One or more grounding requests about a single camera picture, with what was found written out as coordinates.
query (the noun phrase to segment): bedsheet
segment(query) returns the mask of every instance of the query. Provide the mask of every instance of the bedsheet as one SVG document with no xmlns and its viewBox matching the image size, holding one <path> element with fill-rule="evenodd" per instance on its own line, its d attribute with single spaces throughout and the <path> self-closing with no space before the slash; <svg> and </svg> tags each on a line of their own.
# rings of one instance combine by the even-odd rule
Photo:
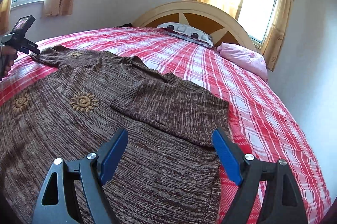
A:
<svg viewBox="0 0 337 224">
<path fill-rule="evenodd" d="M 160 73 L 172 72 L 230 102 L 230 131 L 244 153 L 263 161 L 285 158 L 299 184 L 309 223 L 319 223 L 331 200 L 318 161 L 304 133 L 282 101 L 260 77 L 220 57 L 215 51 L 165 34 L 157 28 L 106 28 L 38 42 L 39 49 L 63 45 L 72 49 L 106 50 L 137 55 Z M 23 53 L 0 83 L 0 106 L 16 93 L 56 71 Z M 237 187 L 223 169 L 218 222 L 227 212 Z M 260 183 L 247 223 L 256 223 L 266 184 Z"/>
</svg>

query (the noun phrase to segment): pillow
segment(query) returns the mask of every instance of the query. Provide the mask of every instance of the pillow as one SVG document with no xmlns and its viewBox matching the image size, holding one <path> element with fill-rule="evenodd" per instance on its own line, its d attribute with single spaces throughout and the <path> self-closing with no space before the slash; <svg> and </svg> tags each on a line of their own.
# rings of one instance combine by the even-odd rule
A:
<svg viewBox="0 0 337 224">
<path fill-rule="evenodd" d="M 229 43 L 221 43 L 218 47 L 218 52 L 220 52 L 220 56 L 223 58 L 233 62 L 242 69 L 256 74 L 267 82 L 268 73 L 266 62 L 261 54 L 245 47 Z"/>
<path fill-rule="evenodd" d="M 167 30 L 167 34 L 170 36 L 175 36 L 177 38 L 193 42 L 206 48 L 213 47 L 212 37 L 192 26 L 176 22 L 167 22 L 158 25 L 157 28 L 163 28 Z"/>
</svg>

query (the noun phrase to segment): metal screw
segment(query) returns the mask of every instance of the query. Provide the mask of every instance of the metal screw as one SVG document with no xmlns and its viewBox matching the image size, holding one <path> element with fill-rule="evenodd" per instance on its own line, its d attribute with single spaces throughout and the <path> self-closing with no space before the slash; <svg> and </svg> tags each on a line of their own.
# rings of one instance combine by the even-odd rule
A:
<svg viewBox="0 0 337 224">
<path fill-rule="evenodd" d="M 254 155 L 252 155 L 251 153 L 247 153 L 247 154 L 245 154 L 245 158 L 247 159 L 247 160 L 254 160 Z"/>
<path fill-rule="evenodd" d="M 87 155 L 87 159 L 89 159 L 89 160 L 92 160 L 92 159 L 94 159 L 96 157 L 96 154 L 95 153 L 89 153 L 88 155 Z"/>
<path fill-rule="evenodd" d="M 280 165 L 282 165 L 282 166 L 287 165 L 287 161 L 285 161 L 285 159 L 280 159 L 278 162 L 279 162 Z"/>
<path fill-rule="evenodd" d="M 56 158 L 55 160 L 54 160 L 54 164 L 55 165 L 60 165 L 62 163 L 62 158 Z"/>
</svg>

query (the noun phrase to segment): wooden headboard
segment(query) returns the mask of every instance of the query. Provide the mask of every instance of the wooden headboard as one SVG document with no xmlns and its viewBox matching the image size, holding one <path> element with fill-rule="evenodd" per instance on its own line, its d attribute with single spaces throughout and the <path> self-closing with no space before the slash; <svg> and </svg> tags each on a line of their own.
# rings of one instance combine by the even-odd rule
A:
<svg viewBox="0 0 337 224">
<path fill-rule="evenodd" d="M 149 10 L 136 21 L 135 27 L 157 27 L 165 22 L 179 22 L 190 25 L 213 37 L 213 44 L 234 43 L 256 51 L 247 32 L 229 14 L 197 1 L 176 1 Z"/>
</svg>

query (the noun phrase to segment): spiral sun motif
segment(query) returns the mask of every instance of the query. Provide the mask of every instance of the spiral sun motif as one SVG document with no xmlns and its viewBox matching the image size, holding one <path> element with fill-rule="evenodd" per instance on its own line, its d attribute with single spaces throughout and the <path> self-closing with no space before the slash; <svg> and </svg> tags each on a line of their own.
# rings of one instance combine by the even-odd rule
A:
<svg viewBox="0 0 337 224">
<path fill-rule="evenodd" d="M 91 93 L 77 92 L 72 98 L 70 98 L 70 105 L 76 111 L 83 112 L 84 110 L 88 113 L 94 107 L 97 107 L 98 100 L 94 99 L 94 95 Z"/>
<path fill-rule="evenodd" d="M 74 58 L 78 58 L 79 56 L 81 56 L 83 53 L 82 52 L 72 52 L 69 55 L 71 55 Z"/>
<path fill-rule="evenodd" d="M 20 113 L 28 105 L 29 100 L 29 94 L 21 94 L 13 103 L 13 111 Z"/>
</svg>

